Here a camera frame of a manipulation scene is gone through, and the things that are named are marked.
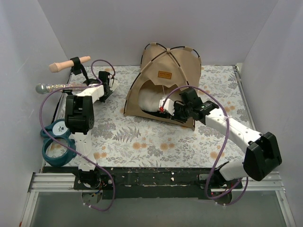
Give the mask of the cream plush pillow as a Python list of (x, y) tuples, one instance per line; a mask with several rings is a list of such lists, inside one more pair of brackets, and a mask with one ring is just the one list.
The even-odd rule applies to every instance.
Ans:
[[(159, 101), (166, 99), (170, 92), (163, 86), (142, 87), (138, 93), (138, 105), (143, 111), (157, 112), (159, 111)], [(169, 96), (172, 101), (180, 101), (178, 92), (174, 92)]]

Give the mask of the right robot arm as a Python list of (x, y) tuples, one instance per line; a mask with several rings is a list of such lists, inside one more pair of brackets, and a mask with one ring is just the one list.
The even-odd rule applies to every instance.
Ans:
[(200, 121), (225, 135), (244, 152), (243, 160), (227, 162), (214, 170), (214, 182), (218, 187), (225, 188), (232, 180), (243, 177), (261, 181), (282, 164), (274, 134), (262, 134), (244, 126), (230, 117), (218, 101), (203, 102), (196, 90), (193, 86), (183, 86), (179, 94), (181, 100), (172, 101), (167, 96), (160, 101), (159, 109), (169, 113), (174, 121)]

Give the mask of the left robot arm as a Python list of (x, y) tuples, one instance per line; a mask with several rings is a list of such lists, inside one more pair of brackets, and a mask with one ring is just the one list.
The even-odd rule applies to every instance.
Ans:
[(111, 94), (114, 78), (109, 72), (100, 71), (98, 79), (89, 80), (90, 84), (74, 84), (68, 89), (75, 95), (66, 97), (65, 125), (75, 141), (75, 150), (82, 158), (78, 165), (79, 180), (84, 186), (96, 189), (101, 178), (96, 173), (96, 159), (92, 152), (91, 130), (94, 127), (94, 109), (96, 101), (106, 100)]

